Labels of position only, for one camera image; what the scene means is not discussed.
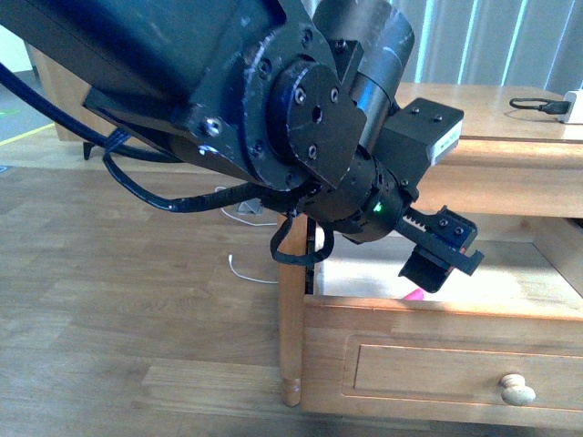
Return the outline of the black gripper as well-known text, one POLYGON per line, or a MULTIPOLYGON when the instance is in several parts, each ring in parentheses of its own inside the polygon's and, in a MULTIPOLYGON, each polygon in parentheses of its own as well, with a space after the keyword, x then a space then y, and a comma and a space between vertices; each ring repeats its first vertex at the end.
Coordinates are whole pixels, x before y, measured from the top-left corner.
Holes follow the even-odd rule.
POLYGON ((476 224, 443 207, 427 215, 411 207, 392 174, 361 148, 337 188, 309 197, 303 212, 324 231, 322 249, 308 256, 310 264, 330 257, 335 231, 355 244, 376 241, 397 231, 415 244, 398 276, 427 292, 438 292, 451 271, 473 274, 483 253, 465 253, 477 236, 476 224))

